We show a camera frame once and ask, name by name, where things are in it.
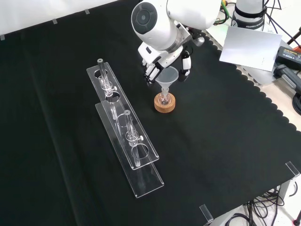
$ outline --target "black fabric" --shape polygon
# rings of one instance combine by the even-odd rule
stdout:
[[[293,177],[300,132],[206,38],[170,91],[172,113],[143,79],[131,26],[138,1],[118,1],[6,35],[1,47],[1,225],[203,225]],[[165,186],[136,199],[95,109],[86,69],[110,63],[160,159]],[[176,61],[175,67],[181,68]]]

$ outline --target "hole in rack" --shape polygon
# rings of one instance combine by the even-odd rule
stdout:
[[[135,159],[143,159],[149,154],[149,149],[144,144],[137,144],[136,146],[132,147],[131,153]]]
[[[101,76],[100,70],[97,70],[96,72],[94,72],[94,76],[95,76],[96,78],[99,78],[99,76]]]
[[[113,91],[113,95],[111,97],[105,97],[106,101],[113,103],[118,101],[120,98],[120,94],[118,92]]]
[[[117,124],[120,127],[126,127],[127,126],[127,122],[126,122],[126,118],[124,116],[124,114],[120,114],[117,119],[116,119]]]

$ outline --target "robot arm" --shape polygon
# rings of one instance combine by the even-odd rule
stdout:
[[[188,75],[191,61],[183,44],[192,39],[188,28],[210,27],[219,12],[220,0],[144,0],[132,12],[132,26],[143,41],[138,51],[143,58],[145,78],[154,82],[162,69],[182,58],[182,73]],[[203,40],[194,42],[199,46]]]

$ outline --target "wooden cork stand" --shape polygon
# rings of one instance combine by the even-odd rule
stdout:
[[[158,112],[161,112],[161,113],[169,113],[171,111],[174,110],[175,108],[175,97],[174,95],[172,95],[171,93],[169,93],[170,97],[171,97],[171,102],[167,105],[162,105],[161,103],[159,103],[158,101],[158,97],[161,93],[158,93],[156,96],[155,96],[155,99],[154,99],[154,102],[155,102],[155,109],[158,111]]]

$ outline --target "acrylic test tube rack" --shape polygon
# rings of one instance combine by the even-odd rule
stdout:
[[[154,161],[159,156],[123,92],[110,65],[102,59],[88,68],[98,94],[96,109],[136,198],[164,185]]]

